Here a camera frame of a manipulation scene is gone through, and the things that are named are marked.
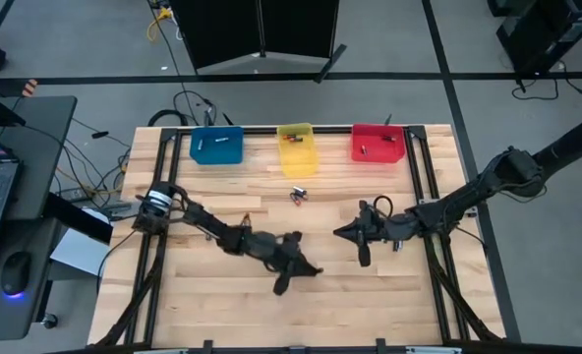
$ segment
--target butcher block tabletop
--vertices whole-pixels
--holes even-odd
[[[444,196],[465,183],[451,126],[426,126],[437,184]],[[122,199],[135,201],[148,189],[161,128],[139,128],[134,137]],[[349,134],[316,134],[317,174],[284,177],[275,135],[245,136],[243,163],[197,165],[189,157],[190,137],[181,147],[177,184],[227,224],[238,224],[248,212],[254,230],[284,234],[301,231],[303,253],[324,269],[317,277],[294,277],[282,296],[272,292],[277,274],[250,257],[234,257],[206,241],[187,225],[171,225],[159,293],[153,347],[197,347],[206,339],[214,347],[373,346],[441,344],[431,278],[422,239],[405,242],[400,252],[392,244],[371,244],[372,264],[360,267],[357,247],[332,230],[351,222],[359,200],[386,195],[394,213],[416,203],[407,157],[395,164],[353,162]],[[171,145],[163,177],[167,178]],[[423,187],[430,198],[422,154],[417,143]],[[310,196],[296,206],[289,199],[293,186]],[[111,247],[130,234],[132,219],[115,224]],[[475,219],[461,227],[475,235]],[[504,336],[493,282],[482,245],[455,230],[451,248],[461,292],[477,315]],[[105,272],[94,311],[88,343],[104,336],[132,296],[142,234],[134,234],[115,250]],[[153,259],[151,244],[148,266]],[[441,251],[436,242],[436,252]],[[444,292],[451,333],[457,325]],[[146,303],[139,311],[136,341],[143,339]]]

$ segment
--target black partition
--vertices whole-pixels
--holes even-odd
[[[171,0],[196,70],[260,50],[257,3],[257,0]]]
[[[332,56],[339,0],[170,0],[195,70],[266,51]]]

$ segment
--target computer mouse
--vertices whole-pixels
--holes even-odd
[[[5,294],[18,295],[27,288],[30,265],[31,253],[29,252],[16,252],[7,258],[0,276],[0,284]]]

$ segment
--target plastic bin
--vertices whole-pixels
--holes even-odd
[[[384,137],[394,138],[386,141]],[[405,155],[402,127],[355,124],[352,126],[352,160],[359,162],[395,163]]]
[[[242,127],[196,128],[191,134],[191,158],[201,165],[241,163],[243,136]]]
[[[280,164],[285,176],[306,177],[318,170],[318,150],[315,146],[313,127],[309,123],[289,124],[277,129]],[[291,142],[284,136],[295,135],[301,142]]]

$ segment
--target blue light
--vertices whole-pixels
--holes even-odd
[[[7,295],[7,294],[4,294],[4,295],[8,299],[22,299],[23,297],[25,297],[24,292],[19,292],[18,294],[14,294],[14,295]]]

